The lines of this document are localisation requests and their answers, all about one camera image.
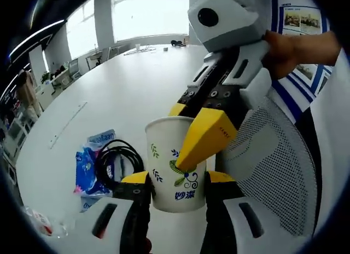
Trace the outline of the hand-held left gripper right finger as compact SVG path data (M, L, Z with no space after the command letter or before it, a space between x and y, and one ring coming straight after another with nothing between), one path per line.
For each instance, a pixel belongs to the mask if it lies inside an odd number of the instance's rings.
M230 176L207 171L204 191L207 226L201 253L291 252L291 235L279 218L244 196Z

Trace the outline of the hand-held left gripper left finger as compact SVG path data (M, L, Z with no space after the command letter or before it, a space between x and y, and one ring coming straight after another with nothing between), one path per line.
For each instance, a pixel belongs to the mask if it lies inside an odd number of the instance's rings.
M76 221L73 253L143 253L150 222L147 171L125 177L112 197L100 199Z

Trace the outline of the person's right hand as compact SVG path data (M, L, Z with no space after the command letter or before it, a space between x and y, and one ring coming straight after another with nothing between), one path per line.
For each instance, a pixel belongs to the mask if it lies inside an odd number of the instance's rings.
M272 80L279 80L288 74L300 63L300 46L302 36L282 35L277 32L266 31L264 41L269 49L262 60Z

